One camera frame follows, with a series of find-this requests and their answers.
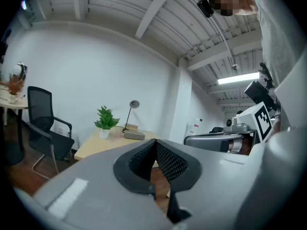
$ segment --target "desk lamp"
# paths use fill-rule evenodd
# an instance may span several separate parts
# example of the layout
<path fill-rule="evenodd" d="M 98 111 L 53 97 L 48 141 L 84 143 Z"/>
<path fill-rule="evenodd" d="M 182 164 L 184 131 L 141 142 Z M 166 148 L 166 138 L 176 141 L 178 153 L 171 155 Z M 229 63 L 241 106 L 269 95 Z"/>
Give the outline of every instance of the desk lamp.
<path fill-rule="evenodd" d="M 134 100 L 134 101 L 130 102 L 129 106 L 130 106 L 130 110 L 129 110 L 128 118 L 127 118 L 127 121 L 126 121 L 125 128 L 123 129 L 123 132 L 125 132 L 126 127 L 127 127 L 128 119 L 129 119 L 130 112 L 131 112 L 131 108 L 133 108 L 133 109 L 138 108 L 140 106 L 140 103 L 138 101 Z"/>

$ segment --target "ceiling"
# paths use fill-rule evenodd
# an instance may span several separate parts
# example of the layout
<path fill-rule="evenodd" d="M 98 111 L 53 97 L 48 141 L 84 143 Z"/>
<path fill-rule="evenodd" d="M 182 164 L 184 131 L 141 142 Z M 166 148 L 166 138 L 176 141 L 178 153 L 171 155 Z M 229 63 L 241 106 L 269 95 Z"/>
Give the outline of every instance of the ceiling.
<path fill-rule="evenodd" d="M 225 112 L 239 104 L 252 106 L 252 101 L 244 94 L 247 83 L 238 91 L 237 85 L 228 85 L 226 89 L 218 86 L 216 81 L 256 72 L 260 68 L 263 59 L 257 15 L 213 15 L 229 45 L 233 43 L 230 47 L 234 61 L 239 65 L 234 72 L 228 52 L 222 49 L 222 37 L 211 18 L 207 19 L 198 9 L 196 1 L 199 0 L 27 0 L 26 18 L 30 23 L 69 20 L 105 27 L 112 25 L 113 30 L 146 44 L 175 64 L 184 57 L 200 85 Z M 142 29 L 144 33 L 136 37 Z"/>

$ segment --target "person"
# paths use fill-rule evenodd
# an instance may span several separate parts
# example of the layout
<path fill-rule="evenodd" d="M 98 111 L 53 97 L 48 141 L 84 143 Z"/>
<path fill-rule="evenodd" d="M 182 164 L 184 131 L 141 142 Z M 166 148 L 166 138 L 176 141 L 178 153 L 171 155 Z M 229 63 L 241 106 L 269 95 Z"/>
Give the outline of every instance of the person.
<path fill-rule="evenodd" d="M 306 36 L 285 3 L 282 0 L 209 0 L 209 3 L 223 16 L 257 14 L 263 60 L 277 88 L 295 66 L 306 45 Z M 271 137 L 288 127 L 286 113 L 279 105 Z"/>

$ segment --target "green plant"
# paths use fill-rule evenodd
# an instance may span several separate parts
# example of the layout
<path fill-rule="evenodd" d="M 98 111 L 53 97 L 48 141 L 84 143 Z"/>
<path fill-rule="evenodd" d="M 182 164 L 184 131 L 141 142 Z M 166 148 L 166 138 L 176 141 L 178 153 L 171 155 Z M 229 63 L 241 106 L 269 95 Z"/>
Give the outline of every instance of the green plant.
<path fill-rule="evenodd" d="M 101 107 L 101 110 L 98 109 L 98 112 L 100 119 L 94 122 L 96 127 L 111 129 L 118 124 L 119 118 L 113 118 L 112 110 L 107 109 L 106 106 Z"/>

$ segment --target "chair armrest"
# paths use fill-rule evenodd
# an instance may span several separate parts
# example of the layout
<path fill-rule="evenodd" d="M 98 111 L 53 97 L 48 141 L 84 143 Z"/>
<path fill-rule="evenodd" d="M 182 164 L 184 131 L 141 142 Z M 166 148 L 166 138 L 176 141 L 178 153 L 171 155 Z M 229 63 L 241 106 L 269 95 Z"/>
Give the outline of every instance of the chair armrest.
<path fill-rule="evenodd" d="M 58 117 L 54 117 L 54 120 L 57 120 L 57 121 L 59 121 L 60 123 L 66 124 L 66 125 L 69 127 L 70 130 L 72 129 L 72 125 L 71 125 L 70 123 L 67 123 L 67 122 L 65 122 L 65 121 L 62 120 L 62 119 L 59 119 Z"/>
<path fill-rule="evenodd" d="M 35 131 L 36 133 L 46 137 L 49 141 L 50 141 L 50 144 L 52 144 L 52 137 L 50 134 L 46 133 L 45 131 L 39 129 L 38 127 L 36 127 L 35 125 L 33 124 L 30 124 L 28 123 L 28 126 L 30 129 L 32 129 L 33 131 Z"/>

